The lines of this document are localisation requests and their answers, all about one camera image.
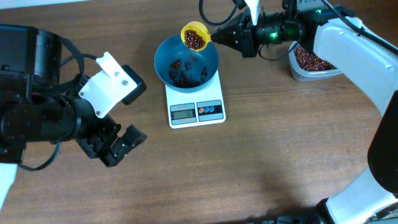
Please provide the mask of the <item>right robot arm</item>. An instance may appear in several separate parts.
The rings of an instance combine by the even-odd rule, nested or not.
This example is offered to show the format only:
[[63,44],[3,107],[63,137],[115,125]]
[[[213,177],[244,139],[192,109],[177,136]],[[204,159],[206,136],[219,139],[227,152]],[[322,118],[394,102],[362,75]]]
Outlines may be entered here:
[[330,62],[374,103],[381,122],[368,150],[368,166],[342,191],[305,215],[277,223],[367,223],[397,208],[397,48],[371,32],[343,6],[328,1],[284,1],[283,11],[265,14],[257,1],[236,1],[240,14],[219,22],[213,42],[242,53],[294,40]]

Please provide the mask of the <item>yellow measuring scoop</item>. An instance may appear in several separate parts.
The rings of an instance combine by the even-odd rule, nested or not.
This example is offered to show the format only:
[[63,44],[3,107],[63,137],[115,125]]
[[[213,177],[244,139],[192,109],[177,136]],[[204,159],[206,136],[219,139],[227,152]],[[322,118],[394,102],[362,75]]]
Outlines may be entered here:
[[184,43],[184,37],[185,37],[184,32],[186,30],[194,30],[194,31],[196,31],[197,34],[202,36],[203,40],[205,41],[205,46],[203,48],[199,49],[199,50],[194,50],[196,52],[204,50],[205,47],[207,46],[207,44],[209,42],[211,42],[211,35],[209,33],[209,30],[201,22],[198,22],[198,21],[189,22],[187,25],[185,25],[183,27],[183,29],[180,32],[181,40],[182,40],[183,43]]

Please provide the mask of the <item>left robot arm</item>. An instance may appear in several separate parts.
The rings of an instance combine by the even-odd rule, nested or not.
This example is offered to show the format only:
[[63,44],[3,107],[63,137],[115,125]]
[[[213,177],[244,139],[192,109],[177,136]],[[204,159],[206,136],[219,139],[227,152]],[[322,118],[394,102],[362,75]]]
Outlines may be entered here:
[[88,77],[85,60],[67,38],[32,26],[1,25],[1,199],[23,163],[27,144],[55,149],[74,140],[91,159],[118,165],[146,135],[135,126],[121,132],[110,117],[118,104],[131,104],[146,91],[143,79],[108,52],[94,57],[99,72]]

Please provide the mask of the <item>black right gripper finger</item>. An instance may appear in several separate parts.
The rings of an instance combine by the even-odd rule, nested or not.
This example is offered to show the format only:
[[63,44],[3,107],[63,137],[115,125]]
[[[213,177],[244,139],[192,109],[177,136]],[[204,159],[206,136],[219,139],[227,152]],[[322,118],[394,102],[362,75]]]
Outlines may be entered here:
[[243,36],[240,32],[227,32],[227,33],[219,33],[215,32],[211,34],[211,40],[214,43],[221,44],[227,46],[231,49],[238,51],[240,54],[243,54]]
[[222,27],[211,34],[212,39],[246,39],[245,27],[249,21],[247,13],[239,13]]

